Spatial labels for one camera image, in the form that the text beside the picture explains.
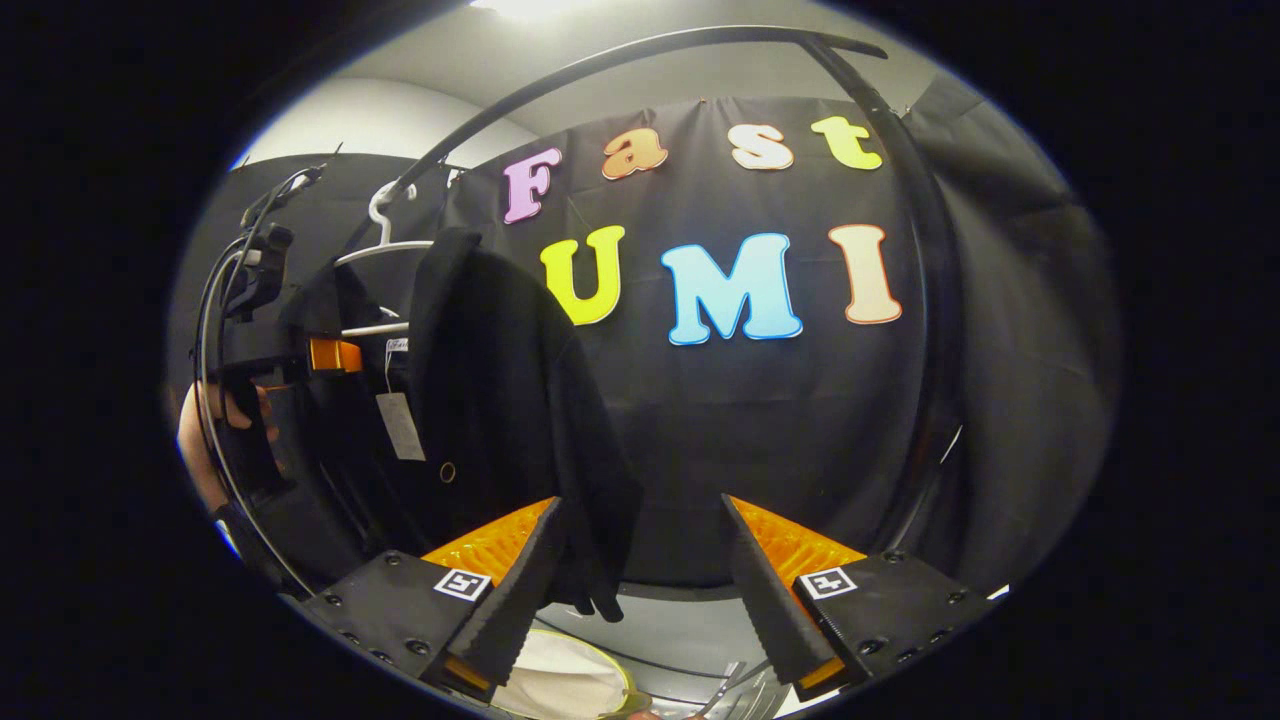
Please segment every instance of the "white hanger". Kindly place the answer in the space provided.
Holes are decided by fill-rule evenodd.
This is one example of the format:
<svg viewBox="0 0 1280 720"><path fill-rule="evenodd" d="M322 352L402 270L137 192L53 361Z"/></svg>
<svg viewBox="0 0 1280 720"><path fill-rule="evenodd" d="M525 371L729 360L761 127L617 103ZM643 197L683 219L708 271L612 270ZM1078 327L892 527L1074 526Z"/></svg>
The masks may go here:
<svg viewBox="0 0 1280 720"><path fill-rule="evenodd" d="M369 201L369 219L372 220L372 222L375 222L375 223L378 223L383 228L381 240L374 247L366 247L364 250L357 250L357 251L355 251L355 252L352 252L349 255L343 255L342 258L338 258L333 263L334 266L346 265L347 263L351 263L352 260L360 260L361 258L369 258L371 255L381 255L383 252L390 252L393 250L415 250L415 249L420 250L420 249L426 249L426 247L431 246L431 241L430 240L411 241L411 242L396 242L396 243L392 242L392 222L390 222L390 219L387 215L383 215L378 209L380 206L385 205L387 202L389 202L389 200L388 200L387 196L388 196L388 193L390 192L390 190L393 187L396 187L396 181L392 181L392 182L384 184L381 187L381 190L379 190L378 192L375 192L374 197L370 199L370 201ZM410 184L406 188L406 193L404 195L410 200L413 200L415 197L417 197L417 188L413 187L412 184ZM394 313L390 313L389 310L387 310L385 307L380 307L380 310L383 310L385 314L389 314L392 316L398 316ZM408 323L390 323L390 324L387 324L387 325L369 325L369 327L365 327L365 328L349 328L349 329L342 331L342 337L358 337L358 336L367 336L367 334L399 333L399 332L404 332L407 329L408 329Z"/></svg>

